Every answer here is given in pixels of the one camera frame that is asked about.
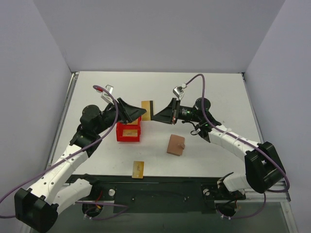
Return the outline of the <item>gold card with black stripe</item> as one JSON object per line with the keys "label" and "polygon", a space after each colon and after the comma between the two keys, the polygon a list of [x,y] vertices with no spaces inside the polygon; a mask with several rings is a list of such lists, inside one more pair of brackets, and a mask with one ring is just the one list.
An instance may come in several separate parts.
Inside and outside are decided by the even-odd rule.
{"label": "gold card with black stripe", "polygon": [[142,121],[151,121],[154,116],[154,101],[153,100],[144,100],[141,102],[141,107],[146,110],[141,117]]}

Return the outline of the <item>tan leather card holder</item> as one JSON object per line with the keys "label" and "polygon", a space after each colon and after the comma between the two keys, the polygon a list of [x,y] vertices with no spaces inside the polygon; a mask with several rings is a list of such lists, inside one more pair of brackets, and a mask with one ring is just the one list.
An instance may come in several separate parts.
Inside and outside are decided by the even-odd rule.
{"label": "tan leather card holder", "polygon": [[167,153],[175,156],[181,156],[184,149],[185,138],[175,134],[171,134],[167,147]]}

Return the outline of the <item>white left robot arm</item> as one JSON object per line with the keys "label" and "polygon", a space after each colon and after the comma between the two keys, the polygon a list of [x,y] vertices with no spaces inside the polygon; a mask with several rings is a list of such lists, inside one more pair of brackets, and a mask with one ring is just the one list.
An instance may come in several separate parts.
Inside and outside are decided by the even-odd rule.
{"label": "white left robot arm", "polygon": [[108,104],[104,111],[97,105],[86,106],[75,135],[57,162],[28,189],[20,188],[15,193],[16,218],[39,233],[46,233],[70,205],[84,197],[96,199],[100,188],[89,178],[79,178],[72,187],[63,185],[100,145],[100,133],[113,129],[117,122],[131,123],[145,113],[145,109],[121,98]]}

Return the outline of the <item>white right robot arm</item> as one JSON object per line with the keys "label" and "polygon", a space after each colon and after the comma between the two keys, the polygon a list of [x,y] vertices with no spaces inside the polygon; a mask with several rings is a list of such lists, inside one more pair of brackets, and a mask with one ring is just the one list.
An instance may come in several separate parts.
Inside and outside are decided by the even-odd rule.
{"label": "white right robot arm", "polygon": [[178,120],[190,123],[194,126],[192,135],[222,147],[244,162],[245,173],[230,172],[218,180],[217,193],[221,198],[227,199],[235,191],[248,188],[258,193],[272,192],[272,186],[286,179],[274,145],[252,141],[232,132],[212,116],[210,107],[206,98],[198,98],[193,107],[182,106],[180,100],[173,98],[167,107],[152,116],[152,120],[172,125]]}

